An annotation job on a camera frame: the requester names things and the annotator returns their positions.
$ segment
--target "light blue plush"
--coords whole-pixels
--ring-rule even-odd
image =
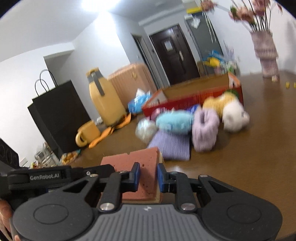
[[[185,110],[177,110],[160,114],[156,126],[160,130],[175,134],[187,135],[191,131],[193,115]]]

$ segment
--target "open box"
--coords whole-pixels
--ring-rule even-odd
[[[210,96],[218,97],[225,91],[236,94],[239,101],[244,104],[240,81],[235,75],[228,73],[193,79],[158,90],[142,106],[142,110],[145,116],[151,116],[154,110],[163,107],[168,110],[185,110],[195,104],[203,104]]]

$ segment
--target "pink vase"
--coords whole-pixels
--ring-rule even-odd
[[[262,74],[264,78],[279,77],[279,68],[276,58],[279,56],[271,32],[252,32],[255,54],[260,59]]]

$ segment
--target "gray ribbed panel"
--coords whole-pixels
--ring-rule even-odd
[[[169,205],[128,205],[101,215],[94,227],[77,241],[217,241],[195,215]]]

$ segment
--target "mug handle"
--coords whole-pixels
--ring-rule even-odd
[[[77,135],[76,135],[76,138],[75,138],[75,141],[76,141],[76,144],[79,146],[79,147],[84,147],[87,145],[87,141],[84,141],[82,138],[82,131],[78,132]]]

